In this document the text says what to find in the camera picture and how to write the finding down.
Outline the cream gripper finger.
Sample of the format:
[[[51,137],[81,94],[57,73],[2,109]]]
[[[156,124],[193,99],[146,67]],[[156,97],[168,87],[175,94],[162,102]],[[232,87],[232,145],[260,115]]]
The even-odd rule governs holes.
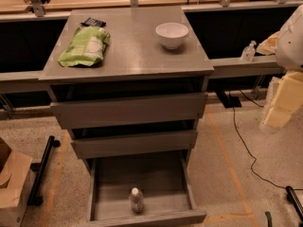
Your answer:
[[[264,124],[272,129],[282,129],[302,105],[303,73],[288,72],[278,81]]]

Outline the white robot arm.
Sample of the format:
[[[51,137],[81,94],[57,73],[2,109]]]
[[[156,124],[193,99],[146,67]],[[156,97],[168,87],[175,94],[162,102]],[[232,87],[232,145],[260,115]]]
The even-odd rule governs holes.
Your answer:
[[[294,11],[279,31],[276,63],[287,73],[278,83],[263,124],[281,129],[303,105],[303,5]]]

